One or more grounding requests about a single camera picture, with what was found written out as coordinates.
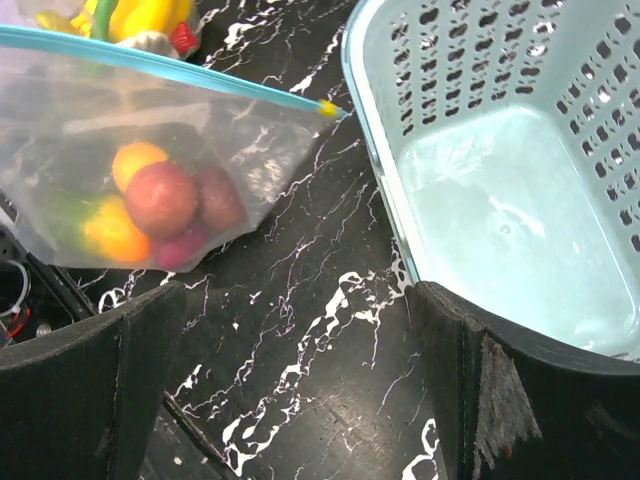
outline black marble countertop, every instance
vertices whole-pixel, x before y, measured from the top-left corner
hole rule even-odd
[[[205,0],[194,62],[353,106],[353,0]],[[168,392],[242,479],[435,479],[435,421],[398,250],[357,119],[332,127],[257,232],[195,270],[73,271],[101,311],[189,290]]]

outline orange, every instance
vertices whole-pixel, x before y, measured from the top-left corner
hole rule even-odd
[[[134,142],[118,150],[111,165],[113,180],[122,193],[127,191],[133,176],[143,167],[169,158],[167,152],[148,142]]]
[[[151,240],[133,224],[124,199],[109,195],[84,224],[92,253],[118,263],[141,263],[151,255]]]

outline perforated basket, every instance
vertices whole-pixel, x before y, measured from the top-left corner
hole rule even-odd
[[[636,0],[358,4],[343,68],[413,281],[639,356],[639,32]]]

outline bag of fruit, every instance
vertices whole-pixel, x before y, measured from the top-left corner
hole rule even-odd
[[[255,230],[342,112],[79,36],[0,27],[11,230],[66,267],[187,271]]]
[[[185,59],[200,46],[195,0],[16,0],[29,25]]]

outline blue zipper seal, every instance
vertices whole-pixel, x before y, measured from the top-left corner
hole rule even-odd
[[[316,102],[180,60],[66,33],[0,25],[0,47],[24,48],[84,58],[217,92],[266,100],[283,107],[315,111],[336,118],[345,115],[340,108],[328,108],[328,105],[333,104],[327,101]]]

